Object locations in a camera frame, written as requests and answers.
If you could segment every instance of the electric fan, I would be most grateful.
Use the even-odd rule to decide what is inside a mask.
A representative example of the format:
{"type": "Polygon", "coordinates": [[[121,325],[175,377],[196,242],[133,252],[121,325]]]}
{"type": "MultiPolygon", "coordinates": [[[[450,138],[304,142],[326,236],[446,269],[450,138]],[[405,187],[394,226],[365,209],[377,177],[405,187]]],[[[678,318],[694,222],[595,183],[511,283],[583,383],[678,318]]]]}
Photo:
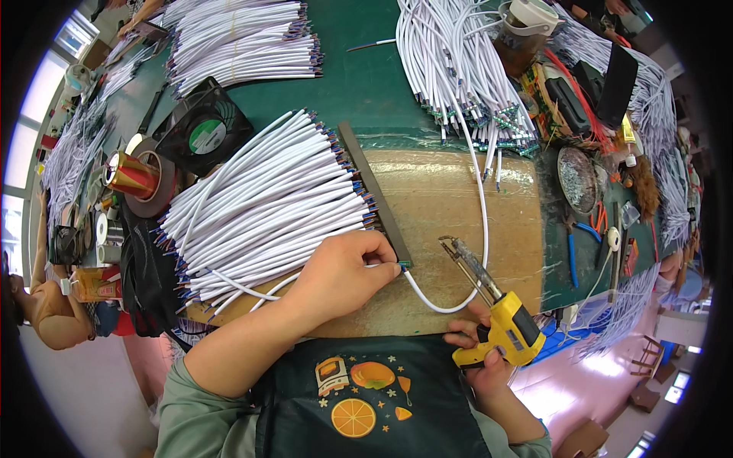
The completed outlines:
{"type": "Polygon", "coordinates": [[[254,128],[210,76],[179,102],[155,130],[155,152],[203,177],[251,137],[254,128]]]}

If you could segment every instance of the green fan label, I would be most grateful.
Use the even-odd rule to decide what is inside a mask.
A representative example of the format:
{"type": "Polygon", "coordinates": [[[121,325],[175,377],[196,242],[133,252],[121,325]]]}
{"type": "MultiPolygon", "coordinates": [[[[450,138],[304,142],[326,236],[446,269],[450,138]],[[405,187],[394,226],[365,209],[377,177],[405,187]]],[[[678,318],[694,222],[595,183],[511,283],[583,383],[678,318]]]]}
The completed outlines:
{"type": "Polygon", "coordinates": [[[221,121],[209,119],[194,128],[188,137],[188,146],[197,155],[208,154],[215,150],[226,136],[226,126],[221,121]]]}

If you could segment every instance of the soldering iron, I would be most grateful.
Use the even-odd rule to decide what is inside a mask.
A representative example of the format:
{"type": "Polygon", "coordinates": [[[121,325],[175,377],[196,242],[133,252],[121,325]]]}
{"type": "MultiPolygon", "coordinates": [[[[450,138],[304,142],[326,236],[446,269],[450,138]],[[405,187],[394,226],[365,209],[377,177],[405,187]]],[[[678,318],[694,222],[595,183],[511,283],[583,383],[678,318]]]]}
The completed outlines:
{"type": "Polygon", "coordinates": [[[461,239],[444,235],[438,240],[476,287],[491,312],[491,326],[479,324],[476,328],[479,344],[475,348],[454,351],[453,361],[461,369],[483,367],[486,354],[496,348],[501,357],[514,366],[530,364],[545,344],[545,335],[539,331],[522,301],[513,291],[505,293],[499,289],[461,239]]]}

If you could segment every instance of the cardboard sheet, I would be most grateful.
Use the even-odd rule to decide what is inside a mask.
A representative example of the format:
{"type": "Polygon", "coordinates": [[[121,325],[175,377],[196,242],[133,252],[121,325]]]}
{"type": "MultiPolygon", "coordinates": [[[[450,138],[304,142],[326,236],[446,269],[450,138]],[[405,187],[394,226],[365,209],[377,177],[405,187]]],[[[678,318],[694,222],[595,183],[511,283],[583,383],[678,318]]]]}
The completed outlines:
{"type": "MultiPolygon", "coordinates": [[[[366,151],[386,201],[413,257],[410,270],[423,293],[437,306],[464,300],[471,286],[446,255],[438,237],[460,237],[477,255],[482,250],[479,197],[471,157],[459,152],[366,151]]],[[[537,176],[530,160],[503,158],[501,187],[495,176],[485,184],[489,216],[487,269],[500,287],[513,289],[531,314],[539,313],[542,294],[542,218],[537,176]]],[[[265,292],[279,280],[257,287],[265,292]]],[[[212,324],[223,325],[245,314],[256,298],[242,297],[212,324]]],[[[192,306],[188,317],[206,322],[213,311],[192,306]]],[[[470,317],[467,311],[439,314],[415,295],[403,276],[379,291],[354,314],[325,323],[319,337],[413,336],[440,333],[450,320],[470,317]]]]}

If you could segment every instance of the red wire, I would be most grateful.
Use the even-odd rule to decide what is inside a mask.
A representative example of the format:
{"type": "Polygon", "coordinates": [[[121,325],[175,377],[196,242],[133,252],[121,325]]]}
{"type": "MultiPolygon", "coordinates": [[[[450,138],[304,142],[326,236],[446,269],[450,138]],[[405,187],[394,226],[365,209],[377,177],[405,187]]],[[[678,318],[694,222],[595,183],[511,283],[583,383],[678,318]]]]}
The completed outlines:
{"type": "Polygon", "coordinates": [[[570,71],[562,64],[562,62],[560,62],[560,59],[558,59],[554,52],[550,51],[550,49],[548,48],[545,48],[545,55],[550,58],[552,63],[555,64],[555,66],[557,66],[565,76],[567,76],[568,80],[570,80],[572,90],[578,97],[578,100],[583,107],[583,111],[585,111],[586,116],[591,123],[591,141],[597,141],[598,143],[600,143],[600,149],[603,153],[614,151],[616,148],[614,147],[613,142],[608,139],[608,136],[603,131],[603,126],[601,125],[600,121],[598,121],[598,118],[591,109],[591,106],[588,104],[588,101],[583,96],[583,91],[578,85],[578,82],[575,80],[575,78],[572,77],[572,75],[570,75],[570,71]]]}

